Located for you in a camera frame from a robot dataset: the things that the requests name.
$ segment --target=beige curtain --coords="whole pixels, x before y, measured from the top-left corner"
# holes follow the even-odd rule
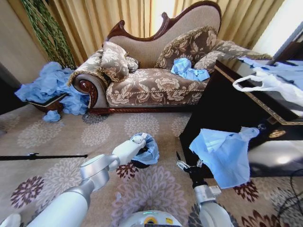
[[[284,0],[214,1],[222,11],[219,38],[251,49]],[[125,29],[132,35],[149,37],[161,26],[162,12],[175,17],[195,2],[197,0],[49,0],[49,10],[63,29],[76,64],[80,65],[102,46],[120,20],[125,21]]]
[[[198,0],[176,0],[175,17]],[[284,0],[213,0],[222,12],[219,38],[252,49]]]
[[[65,29],[76,64],[84,62],[120,20],[134,36],[144,37],[146,0],[50,0],[50,10]]]

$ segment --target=white plastic bag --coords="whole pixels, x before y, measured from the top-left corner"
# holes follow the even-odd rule
[[[261,69],[254,68],[256,71],[256,76],[249,75],[247,77],[243,77],[237,79],[233,82],[233,87],[238,91],[250,92],[250,91],[277,91],[279,92],[283,98],[292,103],[296,103],[300,106],[303,106],[303,91],[297,88],[296,86],[288,83],[283,83],[277,79],[274,74],[268,74]],[[240,87],[238,85],[239,82],[251,79],[253,81],[262,82],[262,86],[260,87]]]

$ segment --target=floral pillow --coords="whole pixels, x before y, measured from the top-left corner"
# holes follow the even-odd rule
[[[221,51],[211,51],[194,65],[194,69],[207,70],[208,73],[212,73],[214,71],[214,65],[216,64],[216,60],[234,58],[236,57],[233,57],[230,54],[223,53]]]
[[[136,72],[136,70],[139,68],[139,61],[132,57],[126,57],[128,70],[130,73]]]
[[[170,70],[178,58],[187,58],[195,64],[212,50],[216,39],[215,29],[208,26],[182,34],[164,47],[155,68]]]
[[[108,75],[112,81],[124,81],[128,77],[126,56],[127,53],[121,46],[112,42],[104,42],[99,71]]]

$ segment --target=carpet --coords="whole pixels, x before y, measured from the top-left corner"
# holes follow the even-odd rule
[[[91,195],[84,227],[118,226],[131,213],[162,210],[183,226],[200,227],[192,182],[176,166],[176,151],[183,156],[179,134],[189,113],[119,113],[109,116],[62,114],[59,122],[43,122],[44,114],[27,105],[0,116],[0,155],[111,154],[137,132],[157,141],[160,159],[156,165],[138,169],[133,164],[110,173],[110,181]],[[56,196],[80,181],[84,158],[34,161],[2,161],[0,165],[0,220],[11,213],[22,216],[22,226],[34,219]],[[213,179],[207,179],[216,185]],[[294,188],[303,188],[303,178],[294,178]],[[223,190],[218,203],[229,213],[235,227],[300,227],[303,218],[296,206],[277,220],[279,207],[292,196],[288,177],[252,178],[248,183]]]

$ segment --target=blue cloth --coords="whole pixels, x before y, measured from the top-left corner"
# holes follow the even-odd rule
[[[257,128],[242,127],[239,133],[201,129],[189,149],[212,171],[221,188],[250,180],[248,143],[259,134]]]
[[[238,58],[253,68],[260,67],[265,72],[276,74],[287,83],[291,83],[303,90],[303,65],[293,66],[276,62],[275,66],[264,65],[249,58]]]
[[[63,104],[63,112],[73,115],[85,114],[89,95],[66,85],[72,72],[73,70],[62,69],[59,63],[52,61],[43,66],[39,77],[33,83],[22,85],[15,95],[23,102],[45,103],[53,97],[67,93],[68,96],[60,101]]]
[[[191,61],[187,58],[179,58],[174,60],[171,73],[179,74],[179,76],[190,79],[203,81],[209,78],[207,70],[195,70],[191,68]]]
[[[60,114],[56,110],[50,110],[47,114],[42,118],[46,122],[57,122],[61,118]]]
[[[130,140],[132,140],[134,136],[138,136],[138,135],[141,136],[142,133],[137,133],[133,135],[130,138]],[[136,155],[132,160],[142,162],[143,164],[146,165],[156,164],[160,157],[158,145],[155,139],[150,134],[147,134],[145,140],[146,140],[145,146],[148,148],[148,150],[139,155]]]
[[[267,61],[264,61],[264,64],[262,64],[262,63],[258,63],[258,62],[256,62],[255,60],[252,60],[252,59],[247,58],[247,57],[239,57],[238,59],[239,59],[240,61],[243,61],[244,63],[250,65],[250,66],[253,67],[253,68],[262,67],[262,66],[265,65],[265,62],[267,62]]]

